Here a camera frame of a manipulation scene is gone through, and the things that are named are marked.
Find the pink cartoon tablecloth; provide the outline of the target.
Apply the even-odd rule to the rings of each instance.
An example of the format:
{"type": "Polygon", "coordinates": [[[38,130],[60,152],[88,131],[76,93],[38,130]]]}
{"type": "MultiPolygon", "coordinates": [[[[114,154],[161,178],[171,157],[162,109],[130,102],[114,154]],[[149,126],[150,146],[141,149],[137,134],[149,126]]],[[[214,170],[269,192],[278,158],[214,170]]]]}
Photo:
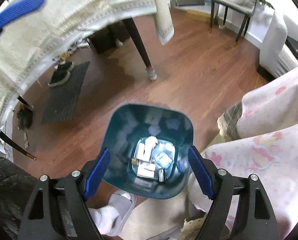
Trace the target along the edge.
{"type": "MultiPolygon", "coordinates": [[[[201,156],[232,176],[256,174],[274,210],[280,239],[298,239],[298,68],[245,94],[218,119],[229,141],[207,147],[201,156]]],[[[204,217],[185,222],[180,239],[197,239],[212,200],[205,196],[193,173],[188,197],[204,217]]],[[[233,196],[220,239],[230,239],[238,207],[233,196]]]]}

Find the black shoe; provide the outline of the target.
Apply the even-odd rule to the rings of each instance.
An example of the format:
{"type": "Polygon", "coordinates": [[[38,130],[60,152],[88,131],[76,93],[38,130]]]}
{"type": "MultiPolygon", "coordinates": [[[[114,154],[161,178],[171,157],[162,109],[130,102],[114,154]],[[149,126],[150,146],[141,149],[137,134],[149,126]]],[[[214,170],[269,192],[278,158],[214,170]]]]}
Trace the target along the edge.
{"type": "Polygon", "coordinates": [[[50,79],[48,86],[50,88],[64,85],[71,77],[71,71],[75,68],[75,64],[71,61],[62,62],[57,65],[50,79]]]}

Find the dark table leg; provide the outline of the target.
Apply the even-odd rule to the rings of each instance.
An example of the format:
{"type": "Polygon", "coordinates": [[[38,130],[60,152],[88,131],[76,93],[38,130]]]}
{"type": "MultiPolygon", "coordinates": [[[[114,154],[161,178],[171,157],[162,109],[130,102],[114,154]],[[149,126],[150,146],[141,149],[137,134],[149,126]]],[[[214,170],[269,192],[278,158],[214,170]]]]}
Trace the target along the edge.
{"type": "Polygon", "coordinates": [[[148,78],[151,81],[156,81],[156,79],[157,79],[156,72],[155,72],[154,68],[152,67],[152,64],[148,57],[146,48],[142,42],[141,36],[138,32],[135,22],[133,21],[133,18],[124,19],[124,20],[122,20],[122,22],[123,22],[125,28],[127,29],[138,53],[140,54],[145,66],[146,66],[146,72],[147,72],[148,78]]]}

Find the dark floor mat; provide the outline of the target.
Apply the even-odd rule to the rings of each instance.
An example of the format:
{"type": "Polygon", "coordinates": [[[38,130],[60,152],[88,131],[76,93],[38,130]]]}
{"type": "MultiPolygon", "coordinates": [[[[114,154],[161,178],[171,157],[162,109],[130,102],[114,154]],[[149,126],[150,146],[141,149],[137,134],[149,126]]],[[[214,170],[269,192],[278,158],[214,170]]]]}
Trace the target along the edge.
{"type": "Polygon", "coordinates": [[[50,88],[47,106],[41,124],[72,120],[84,77],[90,62],[75,66],[69,80],[59,87],[50,88]]]}

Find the black handbag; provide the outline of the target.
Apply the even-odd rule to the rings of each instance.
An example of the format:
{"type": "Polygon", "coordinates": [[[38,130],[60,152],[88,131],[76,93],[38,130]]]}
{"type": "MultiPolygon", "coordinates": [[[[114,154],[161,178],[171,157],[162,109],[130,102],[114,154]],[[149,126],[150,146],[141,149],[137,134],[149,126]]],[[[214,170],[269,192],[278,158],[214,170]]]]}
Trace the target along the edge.
{"type": "Polygon", "coordinates": [[[285,44],[287,45],[287,47],[290,49],[291,53],[295,56],[295,58],[298,61],[298,41],[287,36],[285,44]]]}

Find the grey dining chair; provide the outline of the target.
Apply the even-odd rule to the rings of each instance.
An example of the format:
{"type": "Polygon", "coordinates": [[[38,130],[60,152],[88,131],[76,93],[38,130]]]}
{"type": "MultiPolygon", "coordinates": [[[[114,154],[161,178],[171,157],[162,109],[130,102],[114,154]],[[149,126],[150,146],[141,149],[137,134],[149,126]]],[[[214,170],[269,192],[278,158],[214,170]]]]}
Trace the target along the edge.
{"type": "Polygon", "coordinates": [[[244,16],[242,24],[240,26],[240,29],[238,31],[237,37],[235,39],[236,44],[238,44],[239,39],[242,37],[245,37],[246,32],[249,27],[250,20],[252,16],[255,13],[255,8],[249,9],[246,7],[242,7],[241,5],[238,5],[236,3],[233,3],[231,1],[227,0],[211,0],[211,13],[210,13],[210,28],[209,31],[212,31],[212,27],[214,24],[214,16],[215,16],[215,4],[219,4],[225,7],[224,16],[223,16],[223,25],[225,25],[226,19],[227,19],[227,12],[229,9],[240,13],[244,16]]]}

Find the dark teal trash bin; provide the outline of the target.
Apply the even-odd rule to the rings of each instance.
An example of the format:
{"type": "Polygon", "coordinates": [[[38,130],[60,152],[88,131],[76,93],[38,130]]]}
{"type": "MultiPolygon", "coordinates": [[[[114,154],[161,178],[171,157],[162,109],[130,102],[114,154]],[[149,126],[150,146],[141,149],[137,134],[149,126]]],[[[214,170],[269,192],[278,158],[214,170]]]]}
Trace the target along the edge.
{"type": "Polygon", "coordinates": [[[185,187],[193,124],[183,113],[127,104],[112,115],[102,148],[110,152],[104,180],[124,191],[170,199],[185,187]]]}

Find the white slipper foot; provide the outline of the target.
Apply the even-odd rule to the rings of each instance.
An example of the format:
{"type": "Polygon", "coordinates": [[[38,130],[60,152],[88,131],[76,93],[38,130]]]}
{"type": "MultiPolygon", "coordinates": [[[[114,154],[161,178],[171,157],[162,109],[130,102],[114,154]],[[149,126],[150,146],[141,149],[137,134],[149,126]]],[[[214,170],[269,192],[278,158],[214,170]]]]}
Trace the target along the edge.
{"type": "Polygon", "coordinates": [[[100,234],[115,237],[122,231],[136,202],[135,194],[117,190],[110,196],[107,205],[88,210],[100,234]]]}

